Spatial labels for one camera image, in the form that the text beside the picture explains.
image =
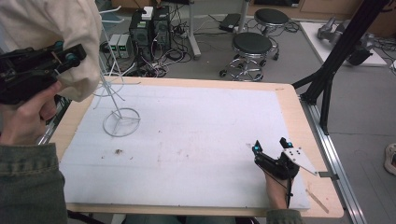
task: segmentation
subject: shoe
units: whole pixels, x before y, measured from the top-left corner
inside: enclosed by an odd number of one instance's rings
[[[385,169],[393,175],[396,175],[396,167],[392,165],[396,162],[396,144],[390,144],[385,148]]]

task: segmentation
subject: computer tower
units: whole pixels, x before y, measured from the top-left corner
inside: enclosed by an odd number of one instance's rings
[[[171,22],[169,6],[154,9],[153,26],[157,40],[157,49],[169,50],[171,48]]]
[[[129,26],[129,33],[131,40],[134,45],[134,55],[137,60],[141,60],[143,57],[147,62],[151,62],[152,51],[155,50],[153,45],[153,26],[152,21],[142,20],[142,12],[136,11],[131,19]]]

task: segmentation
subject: chair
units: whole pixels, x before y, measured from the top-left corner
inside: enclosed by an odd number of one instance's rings
[[[279,57],[279,44],[272,37],[268,36],[268,34],[277,28],[284,27],[289,22],[289,17],[279,10],[272,8],[262,8],[254,13],[254,20],[264,27],[262,34],[276,43],[271,51],[276,50],[276,54],[274,55],[273,59],[277,60]]]
[[[233,37],[233,50],[237,55],[233,57],[226,69],[219,72],[221,77],[230,74],[233,80],[260,81],[262,80],[262,68],[266,64],[266,55],[272,48],[268,37],[256,33],[241,33]],[[254,59],[263,58],[260,63]]]

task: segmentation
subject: beige jacket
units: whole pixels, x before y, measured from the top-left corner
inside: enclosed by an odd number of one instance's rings
[[[0,29],[5,52],[41,49],[57,40],[64,41],[64,49],[81,44],[87,57],[59,76],[64,86],[60,94],[82,101],[96,89],[102,24],[94,0],[2,0]]]

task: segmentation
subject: wire stand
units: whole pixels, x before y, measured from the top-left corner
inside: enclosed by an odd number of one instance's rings
[[[111,111],[111,113],[103,121],[104,131],[113,137],[123,137],[134,133],[140,124],[139,113],[137,113],[137,111],[132,108],[119,108],[116,100],[114,99],[114,95],[111,93],[111,87],[108,85],[108,82],[103,75],[101,75],[101,79],[103,86],[105,87],[108,95],[111,97],[111,100],[117,109],[116,111]]]
[[[115,12],[115,11],[118,11],[119,9],[120,9],[121,7],[117,7],[117,8],[115,8],[115,9],[111,9],[111,10],[106,10],[106,11],[101,11],[101,12],[99,12],[99,14],[106,14],[106,13],[109,13],[109,12]],[[125,75],[125,74],[127,74],[129,71],[131,71],[131,69],[134,67],[134,64],[130,67],[130,68],[128,68],[126,71],[124,71],[124,72],[121,72],[121,70],[120,70],[120,66],[119,66],[119,63],[117,62],[117,58],[116,58],[116,55],[114,54],[114,51],[113,51],[113,49],[111,48],[111,46],[110,46],[110,41],[109,41],[109,38],[108,38],[108,35],[107,35],[107,33],[106,33],[106,29],[105,29],[105,26],[103,25],[103,23],[121,23],[121,22],[123,22],[124,21],[124,19],[121,19],[121,20],[119,20],[119,21],[103,21],[102,20],[102,30],[103,30],[103,33],[104,33],[104,35],[105,35],[105,38],[106,38],[106,41],[107,41],[107,46],[108,46],[108,49],[109,49],[109,51],[110,51],[110,54],[111,54],[111,57],[112,57],[112,59],[113,59],[113,64],[112,64],[112,66],[111,66],[111,68],[110,68],[110,71],[107,71],[106,70],[106,65],[105,65],[105,63],[103,62],[103,60],[102,60],[102,58],[99,56],[99,60],[100,60],[100,62],[101,62],[101,67],[102,67],[102,73],[104,74],[104,75],[106,75],[106,76],[109,76],[109,77],[112,77],[112,76],[117,76],[116,78],[114,78],[114,79],[112,79],[112,80],[107,80],[106,81],[106,83],[102,83],[102,85],[100,85],[96,90],[97,90],[97,92],[101,92],[101,93],[95,93],[94,95],[95,96],[109,96],[109,95],[112,95],[112,94],[115,94],[115,93],[117,93],[117,92],[119,92],[121,89],[122,89],[122,87],[123,87],[123,84],[124,84],[124,81],[123,81],[123,75]],[[113,90],[113,89],[111,89],[111,92],[108,92],[108,91],[106,91],[106,87],[105,87],[105,85],[110,85],[111,86],[111,82],[112,81],[114,81],[114,80],[116,80],[117,78],[121,78],[121,80],[122,80],[122,85],[120,85],[120,88],[119,89],[117,89],[117,90]]]

